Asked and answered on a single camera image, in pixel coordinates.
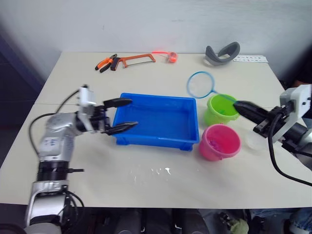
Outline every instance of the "orange-handled pliers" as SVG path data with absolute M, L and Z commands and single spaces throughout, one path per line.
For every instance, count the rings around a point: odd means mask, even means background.
M 110 56 L 109 58 L 106 58 L 103 61 L 99 62 L 98 65 L 96 66 L 96 71 L 98 69 L 100 69 L 99 72 L 101 72 L 101 73 L 106 71 L 112 65 L 113 59 L 116 57 L 117 57 L 117 54 L 114 54 L 114 55 Z

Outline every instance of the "blue plastic tray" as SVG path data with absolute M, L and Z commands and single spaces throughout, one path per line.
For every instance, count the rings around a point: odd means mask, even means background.
M 132 129 L 115 134 L 118 145 L 153 145 L 191 151 L 199 142 L 196 101 L 189 97 L 165 97 L 123 93 L 132 103 L 118 107 L 113 126 L 138 121 Z

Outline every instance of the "pink bucket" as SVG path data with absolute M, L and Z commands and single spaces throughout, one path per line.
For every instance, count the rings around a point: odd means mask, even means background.
M 200 153 L 210 161 L 235 156 L 241 148 L 238 134 L 232 128 L 215 124 L 207 128 L 199 144 Z

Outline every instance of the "white table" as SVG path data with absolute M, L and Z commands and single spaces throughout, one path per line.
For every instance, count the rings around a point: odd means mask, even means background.
M 203 64 L 203 55 L 179 55 L 176 64 L 137 65 L 103 74 L 95 65 L 112 53 L 63 53 L 36 104 L 24 122 L 2 168 L 0 202 L 27 204 L 38 160 L 27 136 L 27 127 L 38 115 L 54 112 L 63 99 L 82 84 L 89 84 L 96 100 L 117 98 L 122 92 L 188 97 L 186 81 L 196 71 L 211 72 L 216 90 L 262 107 L 279 103 L 283 92 L 265 63 L 232 62 L 222 67 Z M 120 54 L 121 57 L 133 54 Z M 203 113 L 207 98 L 197 100 L 199 133 L 206 126 Z M 73 98 L 62 111 L 77 110 Z M 111 121 L 115 109 L 108 111 Z M 44 133 L 46 118 L 34 128 L 35 142 Z M 111 136 L 85 133 L 76 138 L 72 168 L 84 173 L 69 174 L 70 190 L 91 207 L 180 207 L 180 208 L 281 208 L 312 206 L 312 189 L 282 177 L 273 168 L 267 149 L 255 151 L 245 143 L 255 126 L 240 117 L 229 124 L 241 136 L 242 150 L 219 162 L 204 160 L 198 144 L 192 152 L 151 146 L 119 146 Z M 289 175 L 312 181 L 312 173 L 295 157 L 275 145 L 276 161 Z

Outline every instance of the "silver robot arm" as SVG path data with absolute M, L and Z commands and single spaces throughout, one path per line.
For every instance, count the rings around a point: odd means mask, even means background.
M 108 135 L 123 132 L 137 122 L 127 122 L 111 127 L 105 115 L 107 108 L 131 103 L 130 99 L 116 98 L 95 106 L 94 95 L 87 86 L 79 90 L 79 111 L 57 113 L 46 123 L 46 132 L 38 150 L 37 180 L 32 185 L 25 216 L 28 234 L 60 234 L 78 220 L 77 205 L 68 190 L 67 174 L 83 169 L 69 168 L 74 149 L 74 139 L 83 132 L 101 131 Z

